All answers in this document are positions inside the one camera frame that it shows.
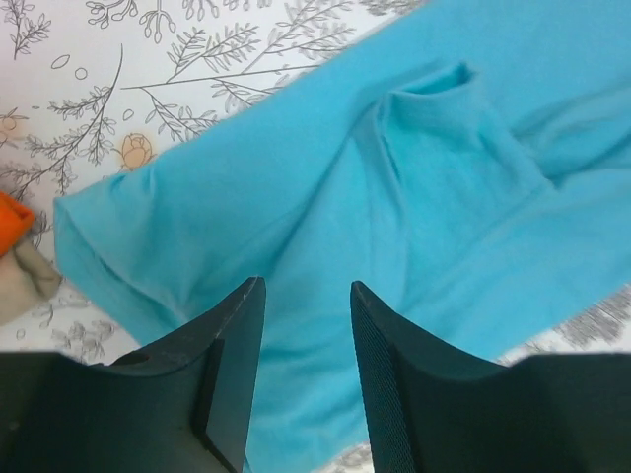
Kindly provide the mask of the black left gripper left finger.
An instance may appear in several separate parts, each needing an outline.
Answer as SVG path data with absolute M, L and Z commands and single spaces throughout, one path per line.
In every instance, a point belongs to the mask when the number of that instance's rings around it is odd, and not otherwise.
M 240 472 L 266 302 L 260 278 L 110 365 L 1 357 L 5 472 Z

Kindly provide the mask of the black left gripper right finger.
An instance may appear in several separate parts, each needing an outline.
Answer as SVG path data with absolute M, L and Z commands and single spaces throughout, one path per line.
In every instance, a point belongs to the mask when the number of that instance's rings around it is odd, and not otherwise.
M 504 367 L 350 294 L 378 472 L 626 472 L 630 358 L 535 355 Z

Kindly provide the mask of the turquoise t shirt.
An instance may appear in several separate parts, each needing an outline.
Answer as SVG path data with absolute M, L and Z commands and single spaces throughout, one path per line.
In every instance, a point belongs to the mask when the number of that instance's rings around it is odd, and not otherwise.
M 311 471 L 368 436 L 352 282 L 486 359 L 629 282 L 630 5 L 433 1 L 54 229 L 141 343 L 264 278 L 246 468 Z

